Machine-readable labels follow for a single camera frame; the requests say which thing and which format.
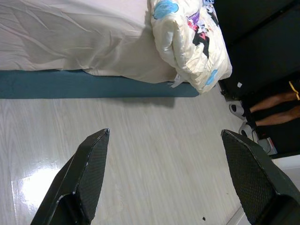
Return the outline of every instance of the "person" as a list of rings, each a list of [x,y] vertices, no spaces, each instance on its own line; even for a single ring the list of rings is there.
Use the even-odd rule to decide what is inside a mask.
[[[284,102],[295,101],[295,100],[300,101],[300,78],[295,81],[290,81],[289,84],[291,86],[290,91],[285,93],[279,93],[264,99],[263,101],[252,106],[250,108],[250,112],[254,113],[259,110],[269,109]],[[241,106],[230,104],[229,109],[231,113],[238,116],[239,118],[241,119],[246,118],[245,111]],[[257,127],[272,126],[272,125],[287,123],[297,118],[300,118],[300,105],[297,105],[288,111],[276,113],[262,120],[255,121],[255,125]],[[239,130],[239,133],[249,136],[250,134],[249,132],[252,132],[252,128],[247,122],[244,122]]]

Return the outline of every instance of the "folded comforter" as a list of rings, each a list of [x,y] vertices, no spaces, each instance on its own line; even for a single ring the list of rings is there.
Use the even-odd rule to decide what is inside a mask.
[[[231,75],[213,5],[202,0],[151,0],[151,11],[156,48],[176,68],[177,82],[189,81],[204,93]]]

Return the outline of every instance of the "slipper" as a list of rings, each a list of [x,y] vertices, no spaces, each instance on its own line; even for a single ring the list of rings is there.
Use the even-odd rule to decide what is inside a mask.
[[[236,104],[230,104],[229,105],[229,110],[233,115],[239,117],[241,120],[244,120],[246,118],[244,116],[245,111],[244,111],[242,106],[239,106],[239,105],[236,105]]]
[[[252,131],[252,127],[247,122],[243,122],[242,126],[239,129],[239,134],[246,137],[251,137]]]

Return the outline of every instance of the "floor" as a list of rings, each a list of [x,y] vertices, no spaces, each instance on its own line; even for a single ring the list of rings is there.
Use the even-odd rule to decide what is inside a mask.
[[[29,225],[78,145],[110,128],[93,225],[225,225],[240,203],[220,133],[240,125],[218,88],[195,98],[0,99],[0,224]]]

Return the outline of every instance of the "tag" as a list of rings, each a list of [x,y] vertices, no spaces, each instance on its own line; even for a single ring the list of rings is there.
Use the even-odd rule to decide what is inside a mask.
[[[171,85],[171,87],[176,88],[178,85],[180,85],[184,81],[185,81],[185,79],[183,79],[182,76],[177,74],[175,79],[174,79],[174,83]]]
[[[215,0],[203,0],[203,4],[204,5],[210,5],[210,4],[214,4]]]

